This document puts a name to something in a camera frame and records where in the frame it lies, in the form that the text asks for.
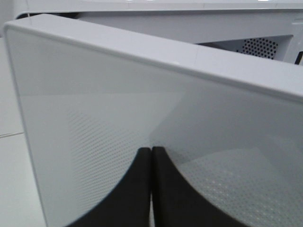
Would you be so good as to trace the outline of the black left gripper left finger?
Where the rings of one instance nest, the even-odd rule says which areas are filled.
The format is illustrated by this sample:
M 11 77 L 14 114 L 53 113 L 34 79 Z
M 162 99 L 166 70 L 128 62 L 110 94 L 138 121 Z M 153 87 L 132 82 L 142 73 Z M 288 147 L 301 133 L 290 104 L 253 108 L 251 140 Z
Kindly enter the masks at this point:
M 150 148 L 139 148 L 115 188 L 72 227 L 148 227 L 151 201 Z

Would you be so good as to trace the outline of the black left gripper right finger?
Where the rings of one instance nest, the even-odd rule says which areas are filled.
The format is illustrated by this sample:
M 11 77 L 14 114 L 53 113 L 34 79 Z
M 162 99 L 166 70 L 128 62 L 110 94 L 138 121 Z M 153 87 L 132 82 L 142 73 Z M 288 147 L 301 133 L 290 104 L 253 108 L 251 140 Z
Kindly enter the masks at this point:
M 237 221 L 201 196 L 164 147 L 153 147 L 152 203 L 157 227 L 235 227 Z

